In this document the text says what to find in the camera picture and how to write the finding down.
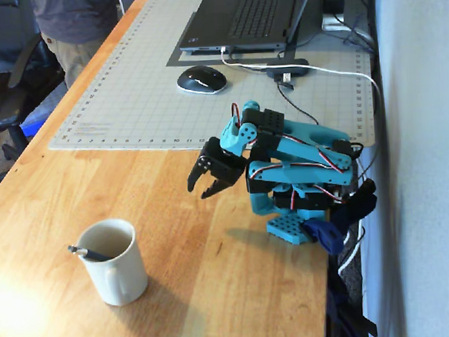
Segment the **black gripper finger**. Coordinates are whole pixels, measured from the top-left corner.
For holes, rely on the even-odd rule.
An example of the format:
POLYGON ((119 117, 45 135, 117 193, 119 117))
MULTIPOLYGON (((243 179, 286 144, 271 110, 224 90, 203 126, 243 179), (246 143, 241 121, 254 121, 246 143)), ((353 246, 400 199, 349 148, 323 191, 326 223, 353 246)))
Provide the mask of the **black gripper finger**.
POLYGON ((195 188, 197 180, 205 174, 212 166, 212 158, 208 149, 204 147, 195 161, 194 167, 189 173, 187 180, 188 191, 192 192, 195 188))
POLYGON ((218 194, 220 191, 231 187, 231 183, 226 182, 224 179, 215 179, 211 185, 202 192, 201 198, 208 199, 209 197, 218 194))

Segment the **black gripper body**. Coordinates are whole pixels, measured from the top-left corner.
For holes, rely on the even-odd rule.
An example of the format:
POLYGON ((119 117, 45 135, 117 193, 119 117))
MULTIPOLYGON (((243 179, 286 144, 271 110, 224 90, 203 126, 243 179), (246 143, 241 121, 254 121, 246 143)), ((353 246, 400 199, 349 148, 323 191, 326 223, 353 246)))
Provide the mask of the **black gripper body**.
POLYGON ((217 185, 235 184, 247 165, 247 159, 225 151, 219 138, 211 137, 201 150, 201 163, 217 185))

